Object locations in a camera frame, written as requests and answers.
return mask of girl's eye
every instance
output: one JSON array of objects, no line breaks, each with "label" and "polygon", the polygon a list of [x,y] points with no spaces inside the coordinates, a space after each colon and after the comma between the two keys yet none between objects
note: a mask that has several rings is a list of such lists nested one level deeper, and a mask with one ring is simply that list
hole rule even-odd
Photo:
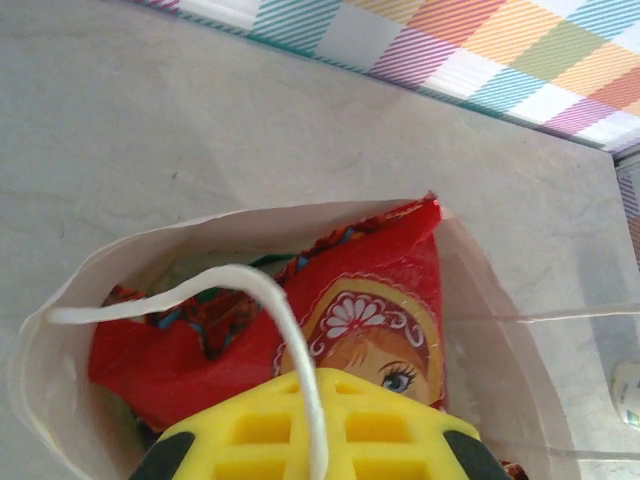
[{"label": "girl's eye", "polygon": [[393,371],[384,376],[382,386],[392,392],[402,393],[413,383],[415,374],[407,371]]}]

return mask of white flower decoration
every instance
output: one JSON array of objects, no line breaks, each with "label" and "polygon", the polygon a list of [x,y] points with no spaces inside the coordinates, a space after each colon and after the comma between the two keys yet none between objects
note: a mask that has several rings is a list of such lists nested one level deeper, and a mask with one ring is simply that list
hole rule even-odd
[{"label": "white flower decoration", "polygon": [[382,300],[373,300],[368,295],[354,295],[344,292],[338,296],[329,309],[329,318],[325,326],[328,338],[337,338],[354,326],[382,325],[386,317],[382,314],[385,304]]}]

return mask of yellow plastic object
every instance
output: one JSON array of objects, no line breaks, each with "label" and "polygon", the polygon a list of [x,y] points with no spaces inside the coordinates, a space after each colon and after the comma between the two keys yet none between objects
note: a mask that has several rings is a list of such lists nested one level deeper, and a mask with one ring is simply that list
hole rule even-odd
[{"label": "yellow plastic object", "polygon": [[[350,374],[317,370],[329,437],[326,480],[468,480],[445,440],[466,422]],[[309,429],[295,372],[194,415],[160,438],[195,435],[173,480],[307,480]]]}]

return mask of black plastic part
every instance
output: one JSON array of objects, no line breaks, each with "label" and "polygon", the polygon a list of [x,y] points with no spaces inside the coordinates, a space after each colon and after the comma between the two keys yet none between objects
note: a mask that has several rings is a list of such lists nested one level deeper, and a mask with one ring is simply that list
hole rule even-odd
[{"label": "black plastic part", "polygon": [[482,442],[456,431],[445,432],[444,438],[469,480],[510,480]]},{"label": "black plastic part", "polygon": [[180,432],[156,443],[129,480],[172,480],[195,439],[193,433]]}]

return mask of snack package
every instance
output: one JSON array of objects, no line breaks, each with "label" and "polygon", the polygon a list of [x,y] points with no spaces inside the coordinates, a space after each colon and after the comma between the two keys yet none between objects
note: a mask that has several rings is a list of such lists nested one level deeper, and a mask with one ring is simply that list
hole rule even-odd
[{"label": "snack package", "polygon": [[[439,221],[429,196],[333,232],[276,275],[319,367],[446,405]],[[292,370],[260,305],[214,290],[162,314],[100,323],[90,380],[162,431]],[[142,296],[120,286],[108,302]]]}]

